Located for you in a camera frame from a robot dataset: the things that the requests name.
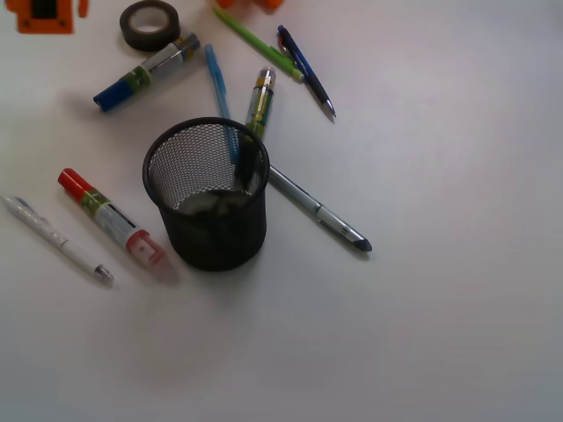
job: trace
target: blue pen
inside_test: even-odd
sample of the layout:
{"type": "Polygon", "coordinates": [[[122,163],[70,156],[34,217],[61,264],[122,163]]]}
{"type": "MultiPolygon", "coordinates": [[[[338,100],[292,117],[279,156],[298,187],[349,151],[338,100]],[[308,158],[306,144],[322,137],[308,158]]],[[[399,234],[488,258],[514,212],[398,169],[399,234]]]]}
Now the blue pen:
{"type": "Polygon", "coordinates": [[[323,88],[323,85],[318,80],[317,75],[315,75],[315,72],[313,72],[313,69],[305,60],[305,57],[303,56],[303,53],[301,53],[301,50],[299,50],[296,42],[293,41],[293,38],[289,35],[289,31],[282,25],[278,26],[278,37],[280,38],[281,46],[285,47],[289,55],[291,55],[293,60],[295,60],[297,68],[305,75],[305,82],[311,87],[318,100],[331,112],[334,117],[336,117],[333,103],[328,98],[325,88],[323,88]]]}
{"type": "MultiPolygon", "coordinates": [[[[209,73],[213,78],[213,85],[215,86],[217,103],[219,103],[219,113],[224,119],[230,119],[229,106],[227,105],[227,98],[225,97],[227,88],[225,87],[223,74],[219,69],[219,65],[217,64],[217,59],[215,57],[215,53],[213,52],[213,47],[211,47],[211,44],[205,46],[205,55],[208,59],[209,73]]],[[[230,161],[233,164],[236,164],[238,162],[238,142],[235,138],[235,135],[230,129],[226,128],[225,131],[227,138],[229,139],[230,161]]]]}

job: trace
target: orange object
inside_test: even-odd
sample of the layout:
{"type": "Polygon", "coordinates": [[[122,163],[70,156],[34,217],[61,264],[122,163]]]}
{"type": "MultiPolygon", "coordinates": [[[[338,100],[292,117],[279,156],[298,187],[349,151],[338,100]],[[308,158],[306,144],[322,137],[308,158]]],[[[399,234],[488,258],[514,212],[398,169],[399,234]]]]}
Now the orange object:
{"type": "MultiPolygon", "coordinates": [[[[261,1],[266,7],[270,9],[277,9],[283,3],[283,0],[261,0],[261,1]]],[[[219,4],[224,9],[226,9],[229,6],[232,6],[233,3],[235,3],[235,0],[217,0],[217,4],[219,4]]]]}
{"type": "MultiPolygon", "coordinates": [[[[86,18],[88,0],[79,0],[78,16],[86,18]]],[[[72,0],[6,0],[18,16],[21,33],[73,33],[72,0]]]]}

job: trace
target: blue marker cap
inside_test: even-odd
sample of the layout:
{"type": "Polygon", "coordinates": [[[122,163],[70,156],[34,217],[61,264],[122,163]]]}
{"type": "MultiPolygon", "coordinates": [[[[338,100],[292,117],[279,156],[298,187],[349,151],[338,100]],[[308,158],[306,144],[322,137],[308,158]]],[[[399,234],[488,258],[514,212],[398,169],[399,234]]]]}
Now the blue marker cap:
{"type": "Polygon", "coordinates": [[[133,97],[134,94],[127,81],[120,79],[94,97],[94,102],[99,106],[102,112],[108,112],[127,98],[133,97]]]}

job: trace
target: mesh cup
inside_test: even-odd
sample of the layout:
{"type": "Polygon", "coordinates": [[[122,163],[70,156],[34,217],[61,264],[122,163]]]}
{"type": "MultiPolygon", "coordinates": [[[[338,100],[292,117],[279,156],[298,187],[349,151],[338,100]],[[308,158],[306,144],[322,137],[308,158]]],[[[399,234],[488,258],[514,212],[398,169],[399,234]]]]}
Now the mesh cup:
{"type": "Polygon", "coordinates": [[[260,139],[233,120],[188,120],[162,134],[143,164],[143,183],[158,206],[174,250],[190,265],[206,271],[241,266],[266,236],[265,188],[269,160],[260,139]],[[248,183],[235,177],[239,139],[255,158],[248,183]]]}

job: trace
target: red marker cap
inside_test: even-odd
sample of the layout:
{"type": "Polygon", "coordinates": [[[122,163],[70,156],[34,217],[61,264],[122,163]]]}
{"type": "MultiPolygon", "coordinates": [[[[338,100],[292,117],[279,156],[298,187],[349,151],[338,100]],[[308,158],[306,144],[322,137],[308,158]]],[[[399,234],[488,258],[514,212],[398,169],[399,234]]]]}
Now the red marker cap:
{"type": "Polygon", "coordinates": [[[86,191],[90,191],[94,188],[72,169],[64,169],[61,171],[59,183],[64,187],[64,190],[78,202],[80,202],[86,191]]]}

